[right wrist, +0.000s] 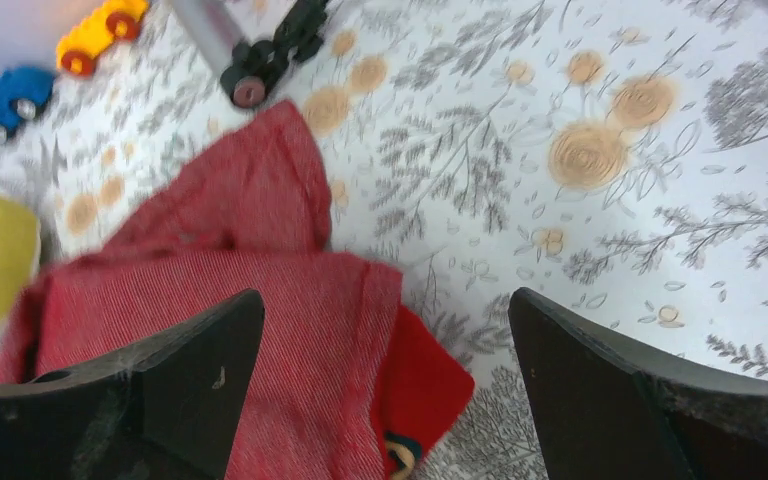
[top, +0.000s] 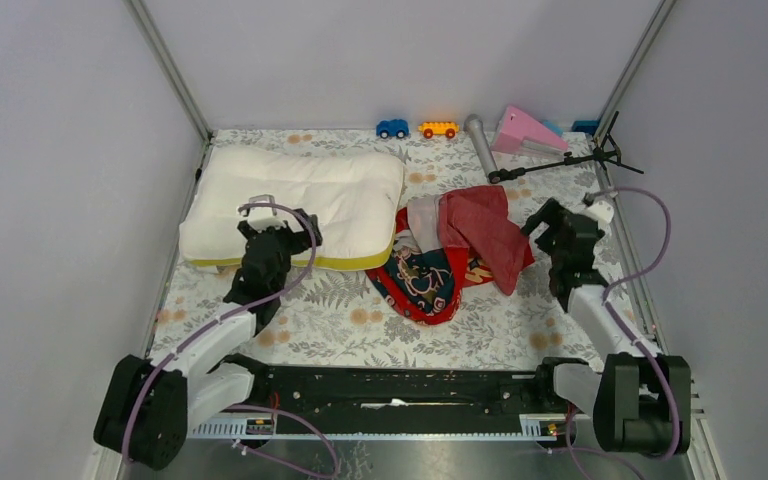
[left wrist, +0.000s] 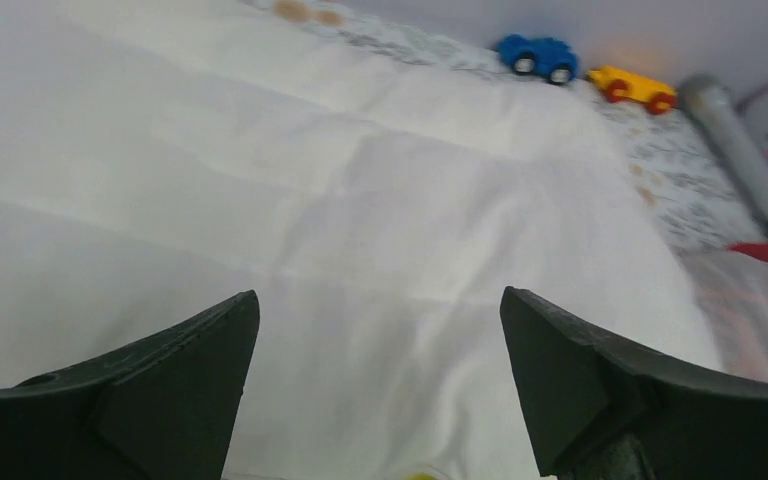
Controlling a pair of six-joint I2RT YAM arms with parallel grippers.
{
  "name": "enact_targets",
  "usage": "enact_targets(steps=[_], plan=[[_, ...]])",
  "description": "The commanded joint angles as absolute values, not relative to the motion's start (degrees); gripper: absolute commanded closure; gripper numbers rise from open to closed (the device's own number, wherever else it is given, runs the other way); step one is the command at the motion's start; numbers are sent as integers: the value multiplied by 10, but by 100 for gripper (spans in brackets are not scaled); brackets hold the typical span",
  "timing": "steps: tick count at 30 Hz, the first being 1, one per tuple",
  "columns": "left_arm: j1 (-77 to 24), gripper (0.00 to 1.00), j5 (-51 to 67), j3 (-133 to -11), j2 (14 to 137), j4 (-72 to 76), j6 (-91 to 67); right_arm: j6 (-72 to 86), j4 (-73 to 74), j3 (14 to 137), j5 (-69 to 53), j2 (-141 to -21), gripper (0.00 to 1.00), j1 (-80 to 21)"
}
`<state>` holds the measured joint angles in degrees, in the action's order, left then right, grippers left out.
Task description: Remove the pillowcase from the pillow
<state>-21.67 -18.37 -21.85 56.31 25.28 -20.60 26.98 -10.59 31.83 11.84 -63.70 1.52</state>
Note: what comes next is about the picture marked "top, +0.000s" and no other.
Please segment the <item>white pillow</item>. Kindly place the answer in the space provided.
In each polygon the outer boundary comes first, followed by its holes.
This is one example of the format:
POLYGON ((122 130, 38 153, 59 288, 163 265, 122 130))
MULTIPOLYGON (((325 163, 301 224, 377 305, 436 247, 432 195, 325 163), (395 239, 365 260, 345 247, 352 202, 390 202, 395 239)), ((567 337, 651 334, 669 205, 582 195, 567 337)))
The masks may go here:
POLYGON ((270 195, 283 206, 316 216, 323 240, 315 265, 361 271, 383 265, 396 229, 404 165, 379 152, 303 157, 252 146, 213 150, 194 200, 179 226, 179 253, 194 265, 241 260, 244 237, 238 209, 270 195))

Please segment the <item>red printed pillowcase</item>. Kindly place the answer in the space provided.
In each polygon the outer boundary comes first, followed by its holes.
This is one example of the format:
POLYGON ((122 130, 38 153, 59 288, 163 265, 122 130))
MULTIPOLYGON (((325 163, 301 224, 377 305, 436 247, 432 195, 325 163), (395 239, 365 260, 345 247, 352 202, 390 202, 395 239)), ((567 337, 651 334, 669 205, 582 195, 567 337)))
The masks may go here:
POLYGON ((464 289, 493 283, 510 296, 534 263, 505 189, 484 185, 410 200, 396 214, 385 263, 366 275, 398 314, 438 325, 452 319, 464 289))

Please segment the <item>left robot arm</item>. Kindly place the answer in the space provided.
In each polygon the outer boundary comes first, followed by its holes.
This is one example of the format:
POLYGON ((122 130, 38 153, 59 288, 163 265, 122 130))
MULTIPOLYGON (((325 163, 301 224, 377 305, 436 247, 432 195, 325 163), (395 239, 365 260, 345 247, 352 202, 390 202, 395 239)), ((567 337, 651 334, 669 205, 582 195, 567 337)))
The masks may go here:
POLYGON ((323 236, 316 216, 270 195, 238 212, 244 254, 221 306, 160 358, 127 355, 114 368, 93 440, 125 462, 162 470, 220 411, 236 403, 256 411, 269 401, 267 380, 224 359, 274 318, 282 297, 311 272, 323 236))

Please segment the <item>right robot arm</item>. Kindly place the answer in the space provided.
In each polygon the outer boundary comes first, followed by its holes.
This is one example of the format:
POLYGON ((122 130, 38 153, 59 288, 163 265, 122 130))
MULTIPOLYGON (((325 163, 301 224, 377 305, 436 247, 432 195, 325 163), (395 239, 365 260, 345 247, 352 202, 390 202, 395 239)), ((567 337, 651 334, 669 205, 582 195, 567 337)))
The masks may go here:
POLYGON ((533 386, 535 402, 557 412, 571 403, 592 420, 599 446, 608 452, 668 459, 690 446, 691 369, 646 339, 609 302, 607 279, 595 266, 595 247, 613 208, 593 202, 573 212, 550 198, 521 231, 543 232, 537 248, 550 259, 548 284, 563 311, 584 330, 603 362, 548 360, 546 377, 533 386))

